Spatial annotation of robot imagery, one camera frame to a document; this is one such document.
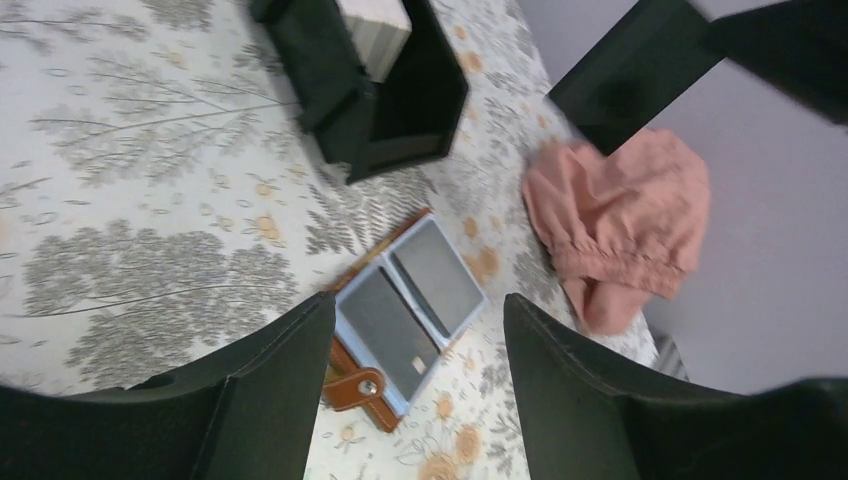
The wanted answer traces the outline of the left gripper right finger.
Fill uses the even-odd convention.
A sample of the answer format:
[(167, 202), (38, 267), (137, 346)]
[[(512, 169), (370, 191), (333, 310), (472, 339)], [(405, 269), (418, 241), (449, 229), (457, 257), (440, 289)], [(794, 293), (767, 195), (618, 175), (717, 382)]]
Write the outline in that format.
[(843, 479), (847, 382), (754, 395), (688, 383), (570, 329), (521, 294), (503, 304), (534, 479)]

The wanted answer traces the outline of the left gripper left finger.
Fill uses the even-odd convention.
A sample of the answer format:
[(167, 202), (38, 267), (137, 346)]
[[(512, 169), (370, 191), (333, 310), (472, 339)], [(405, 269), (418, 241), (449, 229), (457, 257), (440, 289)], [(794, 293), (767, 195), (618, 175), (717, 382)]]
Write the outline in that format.
[(130, 388), (1, 390), (5, 479), (300, 479), (335, 326), (317, 293)]

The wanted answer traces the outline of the brown leather card holder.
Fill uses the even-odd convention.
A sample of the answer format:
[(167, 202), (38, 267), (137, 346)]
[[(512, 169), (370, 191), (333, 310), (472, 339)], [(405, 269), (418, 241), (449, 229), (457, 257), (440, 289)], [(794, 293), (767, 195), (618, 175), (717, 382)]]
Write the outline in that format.
[(364, 409), (387, 433), (486, 302), (430, 208), (385, 237), (329, 290), (336, 324), (324, 396), (336, 411)]

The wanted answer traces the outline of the black credit card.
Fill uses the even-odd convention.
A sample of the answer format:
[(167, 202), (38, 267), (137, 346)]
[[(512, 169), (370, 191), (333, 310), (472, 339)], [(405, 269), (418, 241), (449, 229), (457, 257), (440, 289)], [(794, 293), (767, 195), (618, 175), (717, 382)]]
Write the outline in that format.
[(482, 308), (478, 282), (434, 215), (424, 216), (398, 238), (390, 260), (441, 344), (461, 335)]
[(384, 269), (365, 276), (340, 309), (400, 396), (413, 400), (439, 351)]

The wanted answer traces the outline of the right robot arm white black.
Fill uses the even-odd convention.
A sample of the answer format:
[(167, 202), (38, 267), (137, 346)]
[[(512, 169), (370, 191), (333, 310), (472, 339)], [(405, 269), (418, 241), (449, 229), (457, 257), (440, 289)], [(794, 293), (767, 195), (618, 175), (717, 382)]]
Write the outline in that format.
[(610, 155), (723, 60), (847, 123), (844, 1), (783, 1), (715, 20), (692, 1), (639, 1), (548, 98)]

